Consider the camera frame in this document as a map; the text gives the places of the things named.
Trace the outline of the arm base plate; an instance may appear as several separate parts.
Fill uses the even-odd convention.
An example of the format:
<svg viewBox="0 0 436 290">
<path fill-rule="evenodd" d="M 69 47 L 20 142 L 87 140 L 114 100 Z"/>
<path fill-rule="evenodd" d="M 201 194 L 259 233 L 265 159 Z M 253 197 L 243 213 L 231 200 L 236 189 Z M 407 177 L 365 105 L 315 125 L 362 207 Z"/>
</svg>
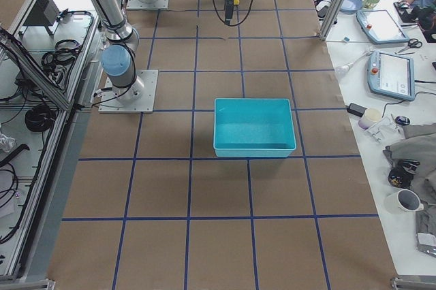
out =
<svg viewBox="0 0 436 290">
<path fill-rule="evenodd" d="M 127 0 L 127 10 L 167 10 L 170 0 Z"/>
<path fill-rule="evenodd" d="M 123 90 L 117 87 L 114 88 L 115 92 L 110 90 L 103 93 L 103 104 L 99 105 L 98 111 L 102 114 L 152 113 L 158 74 L 157 69 L 137 70 L 137 79 L 126 94 L 115 98 L 123 93 Z"/>
</svg>

